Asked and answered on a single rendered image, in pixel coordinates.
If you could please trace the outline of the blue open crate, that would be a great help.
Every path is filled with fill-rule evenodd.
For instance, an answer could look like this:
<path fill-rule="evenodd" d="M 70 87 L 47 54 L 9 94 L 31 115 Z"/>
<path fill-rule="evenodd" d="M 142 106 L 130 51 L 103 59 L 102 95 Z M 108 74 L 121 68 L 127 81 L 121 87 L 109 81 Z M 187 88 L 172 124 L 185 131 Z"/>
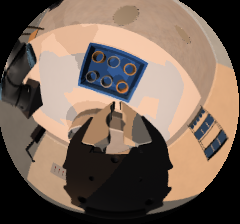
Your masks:
<path fill-rule="evenodd" d="M 106 55 L 106 60 L 103 63 L 92 61 L 92 54 L 96 51 L 101 51 Z M 120 59 L 120 65 L 117 68 L 111 68 L 108 66 L 107 60 L 111 56 L 117 56 Z M 132 76 L 126 75 L 123 71 L 124 65 L 128 63 L 132 63 L 136 66 L 136 73 Z M 78 86 L 129 103 L 147 65 L 148 63 L 146 61 L 130 53 L 110 46 L 90 42 L 81 66 Z M 89 71 L 93 70 L 98 71 L 100 77 L 96 81 L 89 83 L 85 77 Z M 100 84 L 100 79 L 105 75 L 111 75 L 113 77 L 113 83 L 109 88 L 105 88 Z M 119 80 L 125 80 L 128 85 L 128 90 L 125 93 L 119 93 L 116 89 L 116 84 Z M 104 82 L 110 84 L 111 80 L 109 77 L 104 77 Z"/>

